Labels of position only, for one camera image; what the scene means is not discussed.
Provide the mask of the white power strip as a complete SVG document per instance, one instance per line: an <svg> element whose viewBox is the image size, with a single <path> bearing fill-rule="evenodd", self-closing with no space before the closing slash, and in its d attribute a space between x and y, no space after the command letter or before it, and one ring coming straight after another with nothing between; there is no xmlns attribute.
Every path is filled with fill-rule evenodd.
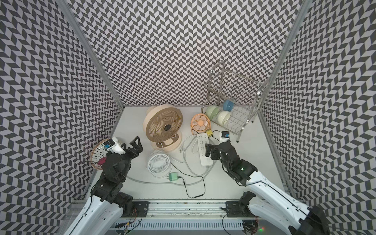
<svg viewBox="0 0 376 235"><path fill-rule="evenodd" d="M200 163L202 166L212 166L213 160L206 156L206 144L209 143L209 138L206 133L197 134L197 145Z"/></svg>

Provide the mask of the yellow plug adapter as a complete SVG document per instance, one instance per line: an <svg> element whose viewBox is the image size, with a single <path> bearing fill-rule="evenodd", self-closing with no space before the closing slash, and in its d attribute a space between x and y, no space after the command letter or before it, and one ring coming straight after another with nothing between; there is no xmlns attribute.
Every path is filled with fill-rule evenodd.
<svg viewBox="0 0 376 235"><path fill-rule="evenodd" d="M211 137L213 135L213 131L212 130L208 130L208 131L206 131L206 133L207 133L208 137Z"/></svg>

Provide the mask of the green plug adapter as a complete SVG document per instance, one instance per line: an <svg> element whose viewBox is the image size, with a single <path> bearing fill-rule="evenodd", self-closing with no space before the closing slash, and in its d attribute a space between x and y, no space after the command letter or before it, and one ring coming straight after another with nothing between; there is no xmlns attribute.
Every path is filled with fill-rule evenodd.
<svg viewBox="0 0 376 235"><path fill-rule="evenodd" d="M168 175L168 179L170 182L177 181L179 179L177 172L172 172Z"/></svg>

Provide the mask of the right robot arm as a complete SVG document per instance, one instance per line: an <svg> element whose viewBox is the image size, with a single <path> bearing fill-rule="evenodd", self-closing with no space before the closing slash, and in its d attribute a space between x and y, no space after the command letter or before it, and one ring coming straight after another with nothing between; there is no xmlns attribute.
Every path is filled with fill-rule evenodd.
<svg viewBox="0 0 376 235"><path fill-rule="evenodd" d="M219 160L226 173L251 193L266 202L248 205L249 211L261 217L286 235L328 235L328 220L318 206L309 207L269 181L254 165L241 159L230 141L207 144L206 157Z"/></svg>

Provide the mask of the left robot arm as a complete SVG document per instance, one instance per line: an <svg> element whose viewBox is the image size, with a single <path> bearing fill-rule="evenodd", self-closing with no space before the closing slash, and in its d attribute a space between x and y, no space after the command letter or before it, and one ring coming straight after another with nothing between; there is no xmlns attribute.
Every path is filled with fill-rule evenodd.
<svg viewBox="0 0 376 235"><path fill-rule="evenodd" d="M114 137L104 142L107 154L105 160L100 160L100 178L66 235L103 235L122 215L137 215L133 197L120 191L132 160L143 152L140 137L135 137L130 145L120 145Z"/></svg>

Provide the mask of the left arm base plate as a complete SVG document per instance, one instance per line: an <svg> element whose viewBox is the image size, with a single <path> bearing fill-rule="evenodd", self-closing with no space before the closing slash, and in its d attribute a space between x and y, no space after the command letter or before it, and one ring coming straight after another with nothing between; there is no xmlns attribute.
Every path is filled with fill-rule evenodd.
<svg viewBox="0 0 376 235"><path fill-rule="evenodd" d="M147 217L149 205L149 201L133 201L132 204L127 203L123 208L123 215L121 217Z"/></svg>

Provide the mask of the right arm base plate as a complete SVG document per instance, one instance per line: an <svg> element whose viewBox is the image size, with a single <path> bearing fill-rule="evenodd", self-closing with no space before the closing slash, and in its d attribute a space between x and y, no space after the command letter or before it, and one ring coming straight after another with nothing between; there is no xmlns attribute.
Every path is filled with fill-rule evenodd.
<svg viewBox="0 0 376 235"><path fill-rule="evenodd" d="M247 206L238 201L226 201L224 210L230 218L255 217Z"/></svg>

